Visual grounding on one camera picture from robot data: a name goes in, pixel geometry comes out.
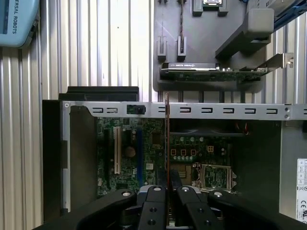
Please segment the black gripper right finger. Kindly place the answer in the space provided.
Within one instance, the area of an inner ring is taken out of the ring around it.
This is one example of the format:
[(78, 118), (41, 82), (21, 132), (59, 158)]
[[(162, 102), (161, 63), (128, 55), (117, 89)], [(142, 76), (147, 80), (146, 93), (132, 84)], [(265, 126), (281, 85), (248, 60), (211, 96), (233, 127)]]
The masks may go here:
[(184, 185), (177, 170), (170, 171), (172, 211), (176, 226), (195, 230), (305, 230), (305, 223), (281, 214), (257, 192), (230, 193), (215, 189), (208, 193)]

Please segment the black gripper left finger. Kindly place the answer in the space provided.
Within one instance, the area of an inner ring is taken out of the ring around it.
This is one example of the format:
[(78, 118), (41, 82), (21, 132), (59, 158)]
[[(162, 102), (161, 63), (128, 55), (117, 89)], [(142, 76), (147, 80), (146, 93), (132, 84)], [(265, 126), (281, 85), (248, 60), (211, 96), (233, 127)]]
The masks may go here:
[(164, 230), (166, 229), (166, 171), (160, 170), (162, 183), (145, 185), (138, 193), (116, 190), (58, 219), (39, 230)]

